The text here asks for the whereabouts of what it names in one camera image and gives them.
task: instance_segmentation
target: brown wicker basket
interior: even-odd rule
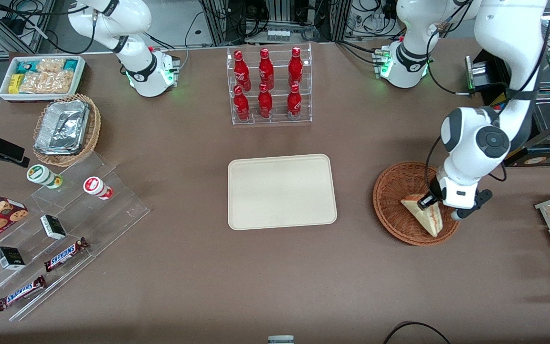
[[[86,102],[90,105],[90,114],[88,123],[86,125],[86,134],[83,142],[82,151],[77,155],[45,155],[38,153],[35,149],[33,149],[33,153],[35,153],[35,156],[39,161],[47,163],[48,165],[67,167],[72,165],[76,161],[80,161],[86,158],[94,150],[96,142],[97,140],[99,140],[99,130],[101,129],[101,115],[99,113],[99,109],[96,108],[95,103],[90,98],[82,94],[74,94],[73,96],[57,99],[54,102],[63,103],[71,102],[73,100],[82,100],[83,102]],[[42,111],[40,119],[37,120],[37,125],[35,126],[35,130],[33,131],[34,140],[37,139],[37,135],[42,128],[42,120],[45,113],[46,109]]]
[[[425,164],[406,161],[389,166],[377,179],[373,189],[373,205],[383,226],[395,237],[416,246],[436,245],[449,239],[460,226],[451,218],[451,207],[439,204],[443,216],[443,230],[432,237],[410,211],[400,203],[409,194],[425,194],[428,189],[423,180]],[[428,180],[436,175],[436,168],[428,168]]]

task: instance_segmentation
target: acrylic bottle rack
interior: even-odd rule
[[[24,201],[29,215],[0,235],[0,246],[17,248],[26,264],[17,271],[4,270],[0,265],[0,298],[13,294],[39,275],[44,276],[48,286],[0,312],[10,321],[27,316],[150,212],[118,178],[114,166],[95,152],[69,166],[61,176],[61,187],[54,190],[39,188]],[[109,200],[100,200],[84,192],[82,184],[90,176],[98,176],[114,190]],[[40,222],[44,214],[59,218],[67,232],[65,238],[54,240],[46,235]],[[63,265],[46,272],[44,262],[81,237],[85,237],[90,246]]]
[[[288,118],[288,94],[290,94],[290,86],[288,84],[288,64],[292,57],[293,46],[301,48],[301,60],[303,61],[303,81],[299,87],[299,93],[302,97],[301,115],[297,120]],[[310,44],[296,45],[269,45],[269,57],[273,62],[275,72],[275,87],[270,91],[273,97],[273,114],[271,119],[264,119],[260,116],[258,107],[258,86],[260,85],[260,74],[258,73],[258,65],[260,64],[260,51],[252,48],[228,48],[227,50],[227,76],[229,81],[229,98],[231,99],[231,118],[234,125],[248,126],[255,124],[307,124],[313,119],[313,104],[312,104],[312,52]],[[245,96],[249,101],[249,121],[241,122],[235,111],[233,98],[233,87],[236,85],[235,80],[235,59],[233,52],[241,50],[243,59],[249,67],[249,79],[252,83],[252,88],[249,92],[245,92]]]

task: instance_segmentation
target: red bottle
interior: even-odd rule
[[[236,50],[233,55],[235,56],[235,79],[244,91],[249,92],[252,89],[252,82],[249,81],[249,68],[247,68],[247,63],[243,61],[243,53]]]
[[[269,58],[269,50],[267,48],[260,49],[260,82],[265,83],[269,90],[275,87],[275,74],[273,73],[273,63]]]
[[[301,48],[292,48],[292,59],[288,65],[288,84],[300,84],[303,81],[303,61],[301,61]]]
[[[298,84],[290,86],[290,94],[288,94],[288,118],[297,120],[301,116],[301,95],[298,93]]]
[[[260,115],[264,119],[270,119],[273,113],[273,97],[269,93],[269,87],[266,83],[260,84],[260,94],[258,94],[258,104],[260,104]]]
[[[235,92],[233,102],[235,103],[237,116],[241,122],[247,122],[249,121],[249,103],[247,102],[247,98],[239,85],[235,85],[233,91]]]

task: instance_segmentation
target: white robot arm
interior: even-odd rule
[[[139,36],[150,29],[152,16],[142,0],[82,0],[70,5],[87,9],[68,15],[75,31],[112,50],[127,70],[132,87],[145,97],[158,96],[177,83],[179,61],[151,51]]]
[[[432,52],[439,40],[435,34],[437,26],[474,18],[480,3],[480,0],[399,0],[396,13],[404,22],[406,33],[404,41],[382,47],[382,51],[389,52],[389,58],[383,61],[380,77],[396,87],[417,85],[425,72],[426,51]]]
[[[449,157],[439,167],[420,207],[442,200],[457,209],[454,218],[464,218],[472,211],[460,209],[476,208],[478,181],[528,139],[529,128],[524,124],[529,123],[535,98],[532,91],[543,50],[541,16],[546,2],[482,0],[476,13],[476,41],[510,67],[510,100],[499,114],[490,108],[459,107],[445,118],[441,138]]]

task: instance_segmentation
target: tray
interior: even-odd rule
[[[229,226],[237,231],[337,219],[330,159],[324,154],[235,160],[228,177]]]

